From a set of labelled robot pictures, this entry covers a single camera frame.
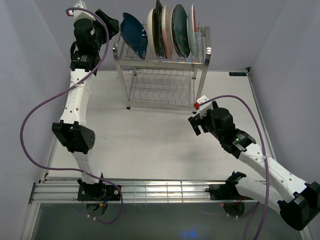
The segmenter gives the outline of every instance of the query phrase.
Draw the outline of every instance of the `dark green plate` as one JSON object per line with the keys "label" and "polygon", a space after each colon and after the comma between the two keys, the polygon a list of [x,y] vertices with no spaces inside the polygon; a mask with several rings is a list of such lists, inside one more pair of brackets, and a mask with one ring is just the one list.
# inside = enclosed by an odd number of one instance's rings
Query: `dark green plate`
{"label": "dark green plate", "polygon": [[183,58],[187,58],[190,54],[187,18],[184,7],[181,4],[175,6],[172,12],[173,45],[176,53]]}
{"label": "dark green plate", "polygon": [[160,29],[159,29],[159,18],[156,12],[152,16],[152,30],[153,32],[153,44],[155,53],[158,56],[160,48]]}
{"label": "dark green plate", "polygon": [[158,35],[159,35],[159,56],[160,57],[165,57],[165,45],[164,45],[164,39],[162,37],[162,26],[161,26],[161,13],[162,13],[162,5],[161,2],[159,0],[156,0],[156,4],[155,4],[155,14],[157,16],[157,20],[158,20]]}

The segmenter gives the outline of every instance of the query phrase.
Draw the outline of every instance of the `white plate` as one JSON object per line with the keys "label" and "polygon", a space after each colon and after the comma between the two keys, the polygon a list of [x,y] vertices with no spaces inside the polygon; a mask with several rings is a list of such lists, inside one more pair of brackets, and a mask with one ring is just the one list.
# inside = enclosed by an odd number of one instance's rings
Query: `white plate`
{"label": "white plate", "polygon": [[171,59],[174,42],[173,42],[173,36],[172,36],[171,13],[168,5],[165,5],[162,9],[161,28],[162,28],[162,37],[163,37],[165,55],[168,59]]}
{"label": "white plate", "polygon": [[198,50],[198,33],[197,33],[196,14],[195,14],[194,4],[192,4],[188,18],[186,20],[186,30],[188,32],[189,48],[193,56],[197,59],[199,55],[199,50]]}
{"label": "white plate", "polygon": [[155,42],[154,42],[154,29],[153,29],[153,21],[154,21],[154,14],[156,14],[156,10],[153,8],[150,10],[147,18],[147,25],[146,25],[146,32],[148,36],[148,44],[153,56],[157,56],[156,49],[155,49]]}

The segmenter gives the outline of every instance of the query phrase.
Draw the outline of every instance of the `cable tie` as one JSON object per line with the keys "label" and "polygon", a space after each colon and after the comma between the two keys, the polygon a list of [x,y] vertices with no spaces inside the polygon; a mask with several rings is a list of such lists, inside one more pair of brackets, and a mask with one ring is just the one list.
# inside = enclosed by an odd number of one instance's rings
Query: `cable tie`
{"label": "cable tie", "polygon": [[73,85],[75,88],[79,87],[80,85],[78,85],[75,81],[73,83],[71,83],[71,85]]}
{"label": "cable tie", "polygon": [[268,159],[268,158],[271,158],[271,155],[267,155],[267,156],[263,155],[263,156],[262,156],[262,159],[263,159],[263,160],[264,160],[264,159]]}

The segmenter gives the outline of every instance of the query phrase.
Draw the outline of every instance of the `blue plate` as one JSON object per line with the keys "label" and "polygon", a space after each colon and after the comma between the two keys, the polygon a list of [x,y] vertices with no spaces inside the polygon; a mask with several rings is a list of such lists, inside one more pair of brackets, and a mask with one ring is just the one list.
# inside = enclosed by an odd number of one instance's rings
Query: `blue plate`
{"label": "blue plate", "polygon": [[147,32],[134,16],[123,13],[123,21],[120,25],[120,33],[125,43],[138,53],[139,58],[145,60],[148,46]]}

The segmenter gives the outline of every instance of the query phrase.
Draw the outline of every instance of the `stainless steel dish rack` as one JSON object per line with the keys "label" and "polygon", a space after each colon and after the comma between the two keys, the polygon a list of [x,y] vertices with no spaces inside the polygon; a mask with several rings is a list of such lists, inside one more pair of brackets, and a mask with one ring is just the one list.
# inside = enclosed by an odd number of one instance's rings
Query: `stainless steel dish rack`
{"label": "stainless steel dish rack", "polygon": [[[131,106],[194,109],[195,100],[202,94],[212,52],[210,28],[197,26],[197,32],[198,58],[192,53],[182,58],[174,50],[170,59],[154,56],[148,47],[145,60],[119,34],[112,49],[127,109]],[[128,69],[133,72],[130,78],[123,74]]]}

